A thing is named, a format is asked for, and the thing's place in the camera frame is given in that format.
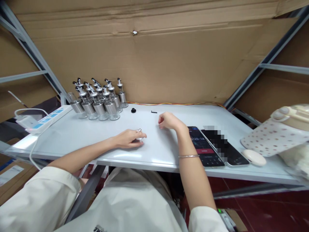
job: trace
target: woman's hand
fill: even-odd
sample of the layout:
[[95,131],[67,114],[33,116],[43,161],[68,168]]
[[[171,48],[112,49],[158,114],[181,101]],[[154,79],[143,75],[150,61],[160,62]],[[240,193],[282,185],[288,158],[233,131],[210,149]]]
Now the woman's hand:
[[140,137],[147,138],[147,135],[141,131],[127,129],[111,139],[115,148],[134,148],[144,144],[143,142],[132,142]]
[[158,123],[160,129],[164,127],[168,129],[174,129],[176,131],[188,129],[188,127],[182,121],[180,121],[175,115],[170,112],[164,112],[163,114],[160,114]]

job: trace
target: polka dot container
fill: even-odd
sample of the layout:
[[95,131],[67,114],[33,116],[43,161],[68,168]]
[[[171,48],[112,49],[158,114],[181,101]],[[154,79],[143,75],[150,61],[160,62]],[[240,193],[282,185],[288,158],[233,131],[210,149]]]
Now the polka dot container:
[[266,120],[240,140],[250,150],[268,157],[309,140],[309,131],[299,130],[272,119]]

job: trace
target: woman's left hand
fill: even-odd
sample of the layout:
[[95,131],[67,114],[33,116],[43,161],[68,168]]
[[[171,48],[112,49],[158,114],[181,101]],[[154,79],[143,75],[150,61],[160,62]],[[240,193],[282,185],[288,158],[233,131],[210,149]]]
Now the woman's left hand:
[[147,138],[147,135],[141,131],[127,129],[111,139],[114,142],[115,148],[134,148],[144,144],[143,142],[133,142],[140,137]]

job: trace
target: red tile floor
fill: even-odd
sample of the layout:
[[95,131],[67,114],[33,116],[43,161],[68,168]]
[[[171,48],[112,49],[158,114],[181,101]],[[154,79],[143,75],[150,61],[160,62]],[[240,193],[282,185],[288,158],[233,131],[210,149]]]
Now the red tile floor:
[[[212,191],[221,192],[259,182],[209,177]],[[309,231],[309,191],[293,191],[215,200],[218,208],[237,211],[249,232]]]

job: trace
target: white sleeve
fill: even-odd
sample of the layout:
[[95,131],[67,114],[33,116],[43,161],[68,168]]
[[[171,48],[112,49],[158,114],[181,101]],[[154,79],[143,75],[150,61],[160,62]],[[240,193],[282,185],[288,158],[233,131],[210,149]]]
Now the white sleeve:
[[54,231],[64,224],[79,190],[69,172],[43,168],[0,207],[1,231]]
[[207,206],[198,206],[191,211],[189,232],[228,232],[228,230],[217,211]]

